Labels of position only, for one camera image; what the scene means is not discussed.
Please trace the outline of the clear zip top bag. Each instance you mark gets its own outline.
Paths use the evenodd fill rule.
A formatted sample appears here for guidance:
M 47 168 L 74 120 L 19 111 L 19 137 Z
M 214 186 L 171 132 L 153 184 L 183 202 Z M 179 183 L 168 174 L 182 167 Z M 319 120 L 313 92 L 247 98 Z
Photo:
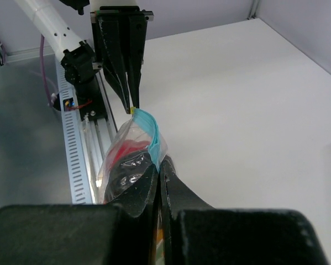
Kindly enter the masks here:
M 131 119 L 116 133 L 97 176 L 97 203 L 106 204 L 131 187 L 150 166 L 160 171 L 168 146 L 156 119 L 131 109 Z

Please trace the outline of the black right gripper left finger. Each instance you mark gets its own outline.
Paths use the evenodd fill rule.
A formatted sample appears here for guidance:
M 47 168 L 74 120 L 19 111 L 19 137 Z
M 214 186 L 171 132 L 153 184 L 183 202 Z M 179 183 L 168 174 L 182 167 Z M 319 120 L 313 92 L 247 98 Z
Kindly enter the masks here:
M 154 264 L 158 176 L 105 205 L 0 208 L 0 264 Z

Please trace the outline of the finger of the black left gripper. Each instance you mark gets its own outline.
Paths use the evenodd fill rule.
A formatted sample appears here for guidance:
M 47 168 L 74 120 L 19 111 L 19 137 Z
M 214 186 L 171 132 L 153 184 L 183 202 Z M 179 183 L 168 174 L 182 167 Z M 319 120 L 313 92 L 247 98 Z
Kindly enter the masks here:
M 145 15 L 130 15 L 126 20 L 127 30 L 125 36 L 128 54 L 126 108 L 130 108 L 130 100 L 134 107 L 138 108 L 140 105 L 139 87 L 147 23 L 148 21 Z
M 113 16 L 98 16 L 97 21 L 101 33 L 105 79 L 119 97 L 125 112 L 129 114 L 130 99 L 119 21 Z

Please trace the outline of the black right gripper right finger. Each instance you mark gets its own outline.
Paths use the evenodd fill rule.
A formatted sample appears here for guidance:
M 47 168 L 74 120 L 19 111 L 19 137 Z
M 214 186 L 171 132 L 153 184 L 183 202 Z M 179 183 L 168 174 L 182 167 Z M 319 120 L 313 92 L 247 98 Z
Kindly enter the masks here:
M 327 264 L 309 220 L 291 209 L 216 209 L 160 169 L 166 264 Z

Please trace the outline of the black fake food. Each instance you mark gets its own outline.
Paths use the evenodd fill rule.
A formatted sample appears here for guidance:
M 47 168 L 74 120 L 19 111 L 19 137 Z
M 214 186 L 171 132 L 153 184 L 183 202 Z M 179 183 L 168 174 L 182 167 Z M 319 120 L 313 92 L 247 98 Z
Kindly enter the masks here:
M 108 172 L 108 182 L 102 195 L 106 204 L 131 187 L 153 162 L 147 151 L 136 151 L 121 158 Z

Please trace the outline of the red fake pepper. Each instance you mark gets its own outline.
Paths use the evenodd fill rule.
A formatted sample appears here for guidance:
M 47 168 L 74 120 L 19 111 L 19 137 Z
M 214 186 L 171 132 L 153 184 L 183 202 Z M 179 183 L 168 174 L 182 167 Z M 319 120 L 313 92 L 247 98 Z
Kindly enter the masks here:
M 136 151 L 147 151 L 150 141 L 135 141 L 126 139 L 116 143 L 106 155 L 106 169 L 110 170 L 121 158 L 136 152 Z

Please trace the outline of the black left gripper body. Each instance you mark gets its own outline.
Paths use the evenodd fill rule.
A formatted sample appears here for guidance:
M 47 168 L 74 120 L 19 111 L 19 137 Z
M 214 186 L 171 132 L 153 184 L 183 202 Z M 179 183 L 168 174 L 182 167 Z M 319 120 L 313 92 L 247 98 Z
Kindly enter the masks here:
M 122 38 L 122 51 L 124 56 L 125 68 L 127 69 L 127 42 L 126 42 L 126 20 L 130 15 L 145 15 L 147 21 L 152 21 L 154 19 L 154 13 L 150 10 L 142 10 L 137 5 L 130 6 L 100 6 L 94 8 L 91 12 L 91 23 L 92 23 L 92 32 L 93 32 L 93 41 L 94 49 L 96 52 L 97 62 L 103 63 L 102 57 L 102 44 L 101 44 L 101 33 L 98 26 L 97 17 L 98 16 L 107 16 L 107 17 L 116 17 L 120 25 L 120 35 Z

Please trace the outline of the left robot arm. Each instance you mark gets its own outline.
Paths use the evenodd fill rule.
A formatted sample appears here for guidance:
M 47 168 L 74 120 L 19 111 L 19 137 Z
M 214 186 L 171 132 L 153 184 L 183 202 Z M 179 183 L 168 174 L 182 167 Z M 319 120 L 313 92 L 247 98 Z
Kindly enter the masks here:
M 93 45 L 78 36 L 50 1 L 17 1 L 17 5 L 47 40 L 65 71 L 65 80 L 75 89 L 76 101 L 64 100 L 54 108 L 96 112 L 106 116 L 97 82 L 103 72 L 126 113 L 140 107 L 139 87 L 148 22 L 154 14 L 136 1 L 63 1 L 84 14 L 90 7 Z

